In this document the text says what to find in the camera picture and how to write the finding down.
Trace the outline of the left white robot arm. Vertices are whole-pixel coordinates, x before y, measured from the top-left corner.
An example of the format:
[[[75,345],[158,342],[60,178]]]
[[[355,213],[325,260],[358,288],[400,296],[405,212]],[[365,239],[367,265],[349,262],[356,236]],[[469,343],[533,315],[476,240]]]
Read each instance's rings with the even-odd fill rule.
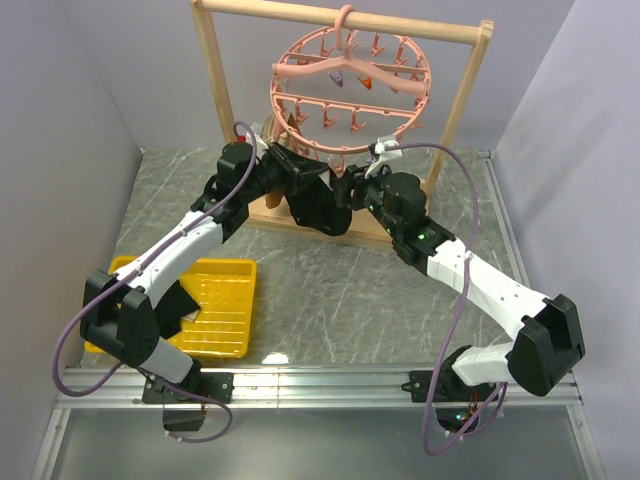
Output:
[[[279,144],[263,154],[248,143],[226,145],[203,193],[169,233],[114,273],[90,276],[81,337],[127,366],[164,378],[176,400],[192,401],[202,388],[197,363],[167,339],[199,308],[180,276],[242,226],[251,202],[271,192],[298,194],[328,177],[326,163]]]

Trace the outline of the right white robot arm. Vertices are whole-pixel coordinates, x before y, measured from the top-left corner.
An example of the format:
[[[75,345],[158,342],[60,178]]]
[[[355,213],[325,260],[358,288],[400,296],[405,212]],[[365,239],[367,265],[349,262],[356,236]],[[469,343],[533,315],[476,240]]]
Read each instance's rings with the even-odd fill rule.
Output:
[[[439,381],[448,397],[460,400],[476,385],[503,382],[545,396],[585,356],[575,303],[531,290],[468,250],[427,215],[416,176],[350,167],[330,185],[339,206],[365,209],[378,221],[407,265],[464,294],[508,335],[507,343],[463,347],[444,360]]]

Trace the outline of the black underwear in tray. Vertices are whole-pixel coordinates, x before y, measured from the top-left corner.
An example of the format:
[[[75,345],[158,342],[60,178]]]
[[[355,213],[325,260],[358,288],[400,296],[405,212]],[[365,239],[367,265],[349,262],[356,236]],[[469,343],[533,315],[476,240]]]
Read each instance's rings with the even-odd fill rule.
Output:
[[[199,311],[198,302],[176,280],[154,308],[160,336],[169,339],[178,334],[182,319],[192,314],[197,315]]]

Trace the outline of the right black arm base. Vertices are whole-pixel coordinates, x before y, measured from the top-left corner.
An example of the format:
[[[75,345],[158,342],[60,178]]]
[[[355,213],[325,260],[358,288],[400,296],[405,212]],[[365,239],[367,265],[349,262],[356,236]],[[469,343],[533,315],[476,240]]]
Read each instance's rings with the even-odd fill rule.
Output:
[[[412,370],[408,381],[401,385],[401,390],[408,393],[413,403],[425,403],[429,386],[433,376],[432,370]],[[459,432],[488,399],[497,401],[491,416],[482,420],[476,418],[465,431],[466,435],[473,435],[482,431],[501,413],[506,397],[506,384],[483,383],[467,386],[449,371],[443,371],[438,377],[433,401],[435,403],[462,403],[460,408],[436,408],[435,417],[438,425],[446,434]]]

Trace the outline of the brown underwear striped waistband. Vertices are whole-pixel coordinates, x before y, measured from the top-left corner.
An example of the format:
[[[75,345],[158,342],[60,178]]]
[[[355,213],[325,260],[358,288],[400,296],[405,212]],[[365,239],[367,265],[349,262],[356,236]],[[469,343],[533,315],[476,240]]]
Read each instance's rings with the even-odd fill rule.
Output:
[[[292,138],[288,131],[282,126],[281,122],[278,120],[276,114],[271,112],[269,116],[266,118],[261,138],[267,143],[279,143],[288,149],[296,150],[296,141]],[[281,190],[274,190],[265,195],[265,206],[267,209],[272,210],[277,208],[284,194]]]

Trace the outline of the pink round clip hanger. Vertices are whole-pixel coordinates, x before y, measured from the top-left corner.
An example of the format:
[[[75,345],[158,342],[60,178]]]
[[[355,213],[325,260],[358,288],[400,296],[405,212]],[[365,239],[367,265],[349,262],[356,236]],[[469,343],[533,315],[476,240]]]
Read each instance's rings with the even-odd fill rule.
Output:
[[[370,135],[402,135],[419,125],[431,93],[432,71],[421,47],[403,35],[369,34],[362,45],[345,22],[346,4],[333,25],[314,30],[273,64],[269,97],[294,152],[326,161],[336,174],[349,155],[367,148]]]

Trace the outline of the black underwear beige waistband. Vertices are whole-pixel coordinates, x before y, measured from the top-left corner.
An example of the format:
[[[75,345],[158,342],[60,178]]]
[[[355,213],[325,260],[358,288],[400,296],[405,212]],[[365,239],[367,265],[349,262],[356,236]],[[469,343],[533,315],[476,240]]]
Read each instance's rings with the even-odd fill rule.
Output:
[[[294,191],[287,191],[284,197],[291,217],[300,227],[337,237],[345,234],[351,225],[352,217],[340,219],[334,216],[334,192],[319,177],[308,180]]]

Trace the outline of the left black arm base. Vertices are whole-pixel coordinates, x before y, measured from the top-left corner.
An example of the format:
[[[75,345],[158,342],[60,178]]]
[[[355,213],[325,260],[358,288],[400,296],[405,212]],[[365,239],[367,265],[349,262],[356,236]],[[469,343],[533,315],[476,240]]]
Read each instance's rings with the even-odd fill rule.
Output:
[[[167,437],[182,443],[206,443],[221,438],[231,429],[234,417],[229,404],[233,389],[231,372],[198,372],[180,384],[147,375],[141,403],[162,408],[162,426]],[[218,407],[226,414],[220,431],[202,438],[186,436],[201,430],[210,407]]]

